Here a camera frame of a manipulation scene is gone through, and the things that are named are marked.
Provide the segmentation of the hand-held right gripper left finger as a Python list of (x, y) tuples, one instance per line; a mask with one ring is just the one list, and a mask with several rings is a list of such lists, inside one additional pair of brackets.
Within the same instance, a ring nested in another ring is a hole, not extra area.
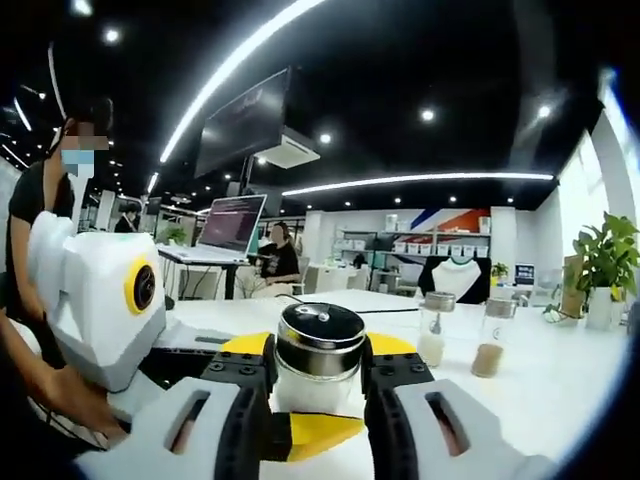
[(138, 411), (127, 438), (74, 461), (87, 479), (256, 479), (277, 378), (268, 332), (226, 342), (199, 378)]

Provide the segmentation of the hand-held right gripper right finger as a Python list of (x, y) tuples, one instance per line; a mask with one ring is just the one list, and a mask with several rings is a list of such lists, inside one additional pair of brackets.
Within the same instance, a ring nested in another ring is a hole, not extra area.
[(547, 457), (510, 444), (491, 410), (435, 379), (401, 339), (367, 335), (361, 382), (377, 479), (549, 479), (555, 472)]

